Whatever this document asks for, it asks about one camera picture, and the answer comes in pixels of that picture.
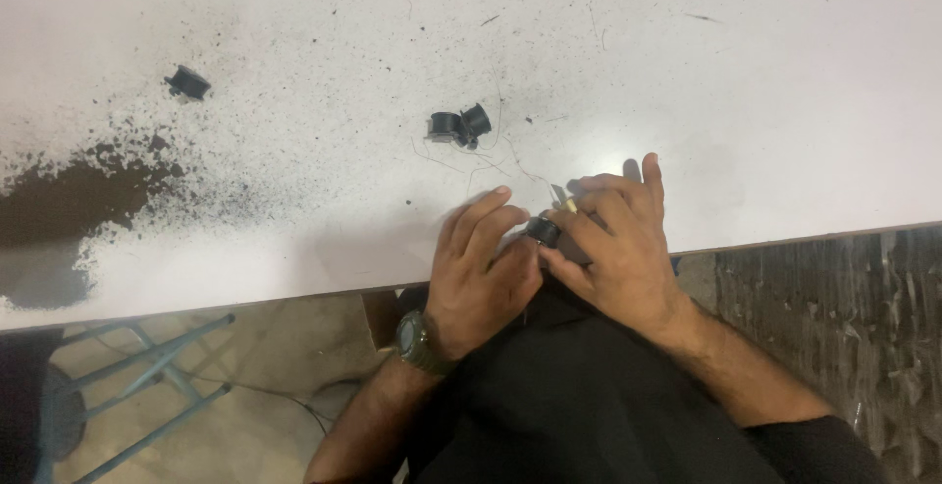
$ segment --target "metal stool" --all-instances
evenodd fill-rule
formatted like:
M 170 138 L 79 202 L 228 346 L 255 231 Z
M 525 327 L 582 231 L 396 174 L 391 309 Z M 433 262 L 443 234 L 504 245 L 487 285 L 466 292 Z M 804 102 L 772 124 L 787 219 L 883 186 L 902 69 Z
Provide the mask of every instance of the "metal stool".
M 96 370 L 77 380 L 64 380 L 62 376 L 47 377 L 47 382 L 43 387 L 41 402 L 40 444 L 42 455 L 40 467 L 34 481 L 38 484 L 52 484 L 53 464 L 56 460 L 56 455 L 60 458 L 64 458 L 66 454 L 71 452 L 68 445 L 63 447 L 63 442 L 61 441 L 63 436 L 73 439 L 77 436 L 80 440 L 81 431 L 84 430 L 85 422 L 134 394 L 154 386 L 162 377 L 166 377 L 173 382 L 183 394 L 186 394 L 186 397 L 189 398 L 189 408 L 180 412 L 174 416 L 171 421 L 160 426 L 130 447 L 124 449 L 124 451 L 115 455 L 112 459 L 98 466 L 85 477 L 79 478 L 76 481 L 77 483 L 87 484 L 88 482 L 94 482 L 105 473 L 117 467 L 118 464 L 133 457 L 138 451 L 153 443 L 154 440 L 182 424 L 182 422 L 212 403 L 220 395 L 228 393 L 232 387 L 229 383 L 223 383 L 215 392 L 206 397 L 202 397 L 193 385 L 185 379 L 183 373 L 172 364 L 172 361 L 185 346 L 212 330 L 228 326 L 234 320 L 236 320 L 235 315 L 227 314 L 216 321 L 200 326 L 162 345 L 155 345 L 154 341 L 140 328 L 137 322 L 108 324 L 63 339 L 59 347 L 97 337 L 109 333 L 110 331 L 128 329 L 135 334 L 140 344 L 144 346 L 144 349 L 135 355 L 123 358 L 114 364 Z M 131 364 L 144 359 L 153 360 L 154 364 L 134 382 L 125 387 L 121 394 L 115 395 L 95 408 L 88 408 L 85 409 L 84 412 L 81 412 L 84 404 L 80 406 L 76 404 L 76 393 L 82 387 L 93 382 L 99 382 L 112 374 L 124 370 L 124 368 L 127 368 Z

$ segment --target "concrete floor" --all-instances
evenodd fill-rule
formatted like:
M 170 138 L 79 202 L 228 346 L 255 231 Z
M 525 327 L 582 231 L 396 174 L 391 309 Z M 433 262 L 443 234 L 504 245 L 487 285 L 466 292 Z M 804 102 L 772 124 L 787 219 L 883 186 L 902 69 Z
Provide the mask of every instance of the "concrete floor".
M 715 309 L 714 256 L 685 256 L 678 271 L 685 291 Z M 374 350 L 361 305 L 353 296 L 169 314 L 145 319 L 141 326 L 161 343 L 228 312 L 235 314 L 235 322 L 208 333 L 175 361 L 180 369 L 213 380 L 193 381 L 204 395 L 220 382 L 231 382 L 290 394 L 336 417 L 357 385 L 335 382 L 366 377 L 385 357 Z M 66 334 L 84 329 L 76 326 Z M 102 342 L 88 340 L 60 348 L 52 360 L 75 378 L 139 349 L 130 331 L 115 331 L 104 335 Z M 86 405 L 117 394 L 146 367 L 142 363 L 92 385 L 83 391 Z M 322 387 L 328 388 L 318 394 Z M 95 417 L 77 450 L 55 467 L 56 481 L 80 478 L 185 406 L 186 398 L 171 382 L 163 381 Z M 300 405 L 236 386 L 99 482 L 300 482 L 321 438 L 317 422 Z

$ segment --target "man's right hand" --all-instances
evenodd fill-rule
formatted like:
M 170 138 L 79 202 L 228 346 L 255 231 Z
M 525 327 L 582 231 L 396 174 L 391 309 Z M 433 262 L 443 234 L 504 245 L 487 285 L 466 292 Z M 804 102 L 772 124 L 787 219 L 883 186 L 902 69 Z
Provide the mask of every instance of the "man's right hand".
M 549 270 L 577 295 L 612 319 L 651 341 L 670 344 L 678 315 L 696 311 L 677 287 L 664 236 L 664 186 L 657 155 L 642 161 L 644 183 L 602 174 L 583 177 L 589 191 L 576 202 L 578 213 L 549 211 L 592 259 L 583 268 L 559 250 L 540 247 Z M 605 227 L 589 216 L 597 214 Z

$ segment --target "person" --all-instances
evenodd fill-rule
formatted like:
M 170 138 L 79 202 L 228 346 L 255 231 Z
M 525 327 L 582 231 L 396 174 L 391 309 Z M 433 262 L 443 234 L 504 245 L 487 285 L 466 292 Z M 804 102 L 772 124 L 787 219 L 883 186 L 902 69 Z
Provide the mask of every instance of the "person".
M 821 396 L 680 291 L 654 153 L 642 175 L 547 212 L 587 266 L 526 237 L 494 257 L 529 216 L 505 186 L 453 213 L 418 325 L 304 482 L 389 482 L 403 459 L 413 482 L 885 482 Z

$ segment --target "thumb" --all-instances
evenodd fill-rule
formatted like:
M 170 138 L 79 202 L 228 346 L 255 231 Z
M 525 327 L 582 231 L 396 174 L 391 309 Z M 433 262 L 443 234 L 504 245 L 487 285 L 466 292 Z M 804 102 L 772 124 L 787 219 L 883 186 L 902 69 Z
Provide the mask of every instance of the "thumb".
M 582 297 L 583 300 L 595 305 L 595 286 L 589 274 L 574 261 L 566 260 L 566 257 L 558 249 L 548 249 L 540 246 L 540 256 L 549 264 L 549 273 L 556 277 L 572 290 L 573 293 Z

